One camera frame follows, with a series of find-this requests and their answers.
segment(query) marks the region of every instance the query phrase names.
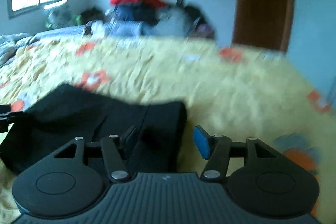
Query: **gray blanket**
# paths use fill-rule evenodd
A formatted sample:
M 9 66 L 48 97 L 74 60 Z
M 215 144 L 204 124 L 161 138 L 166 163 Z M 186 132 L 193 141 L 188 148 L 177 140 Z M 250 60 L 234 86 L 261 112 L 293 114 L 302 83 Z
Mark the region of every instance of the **gray blanket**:
M 28 33 L 0 36 L 0 68 L 14 56 L 17 49 L 33 42 Z

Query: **yellow blanket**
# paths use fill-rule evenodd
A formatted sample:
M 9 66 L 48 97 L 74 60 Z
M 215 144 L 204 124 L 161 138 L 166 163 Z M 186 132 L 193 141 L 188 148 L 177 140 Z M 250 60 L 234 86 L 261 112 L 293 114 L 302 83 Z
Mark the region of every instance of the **yellow blanket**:
M 234 141 L 255 136 L 290 158 L 307 152 L 311 164 L 304 167 L 319 172 L 317 216 L 335 223 L 335 118 L 307 99 L 312 86 L 285 59 L 264 59 L 253 49 L 222 54 L 214 43 L 196 39 L 47 39 L 18 49 L 15 61 L 0 69 L 0 104 L 25 110 L 64 82 L 133 103 L 183 100 L 188 124 L 180 171 L 200 173 L 206 164 L 193 144 L 196 124 Z M 238 166 L 235 161 L 230 169 Z M 0 161 L 0 223 L 19 215 L 13 180 Z

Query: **green object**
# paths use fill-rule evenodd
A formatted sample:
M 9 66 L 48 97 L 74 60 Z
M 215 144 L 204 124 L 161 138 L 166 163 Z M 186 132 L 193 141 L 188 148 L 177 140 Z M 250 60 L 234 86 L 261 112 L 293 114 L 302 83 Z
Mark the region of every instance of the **green object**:
M 72 18 L 72 24 L 67 26 L 67 27 L 70 27 L 70 26 L 79 26 L 79 25 L 82 25 L 81 24 L 81 16 L 74 16 Z M 47 28 L 47 30 L 54 30 L 54 29 L 57 29 L 57 28 L 54 28 L 53 27 L 53 24 L 50 23 L 50 21 L 47 19 L 46 23 L 45 23 L 45 27 Z

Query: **metal screw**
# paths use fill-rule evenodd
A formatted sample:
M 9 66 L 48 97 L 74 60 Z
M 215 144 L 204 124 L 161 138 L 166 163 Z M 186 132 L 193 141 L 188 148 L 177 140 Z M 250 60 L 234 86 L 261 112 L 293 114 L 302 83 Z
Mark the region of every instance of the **metal screw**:
M 118 170 L 114 171 L 111 174 L 111 177 L 114 178 L 115 180 L 126 179 L 128 177 L 128 173 L 126 171 Z
M 203 174 L 207 179 L 217 179 L 221 176 L 221 174 L 217 170 L 207 170 Z

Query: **orange pattern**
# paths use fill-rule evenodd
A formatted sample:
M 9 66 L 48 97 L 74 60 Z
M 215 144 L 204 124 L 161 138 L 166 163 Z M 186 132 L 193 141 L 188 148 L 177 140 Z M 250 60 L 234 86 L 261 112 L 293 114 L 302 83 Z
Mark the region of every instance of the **orange pattern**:
M 84 54 L 86 51 L 91 51 L 91 50 L 94 49 L 95 45 L 96 44 L 93 43 L 93 42 L 85 43 L 85 44 L 83 44 L 79 47 L 79 49 L 76 51 L 75 55 L 79 56 L 79 55 Z
M 219 51 L 221 57 L 232 63 L 240 63 L 243 61 L 243 52 L 234 50 L 233 48 L 221 48 Z
M 0 85 L 0 89 L 6 87 L 8 84 L 9 84 L 9 82 L 6 82 L 6 83 L 1 84 L 1 85 Z
M 87 91 L 96 91 L 101 83 L 106 83 L 110 80 L 106 76 L 106 70 L 100 70 L 94 74 L 85 72 L 82 75 L 80 83 L 77 83 L 76 87 L 81 87 Z
M 329 104 L 319 104 L 319 100 L 323 98 L 317 90 L 313 90 L 312 92 L 310 92 L 307 95 L 307 99 L 313 104 L 318 112 L 325 113 L 331 110 L 331 106 Z
M 13 104 L 11 104 L 10 111 L 11 112 L 22 111 L 24 106 L 25 106 L 25 101 L 17 100 Z

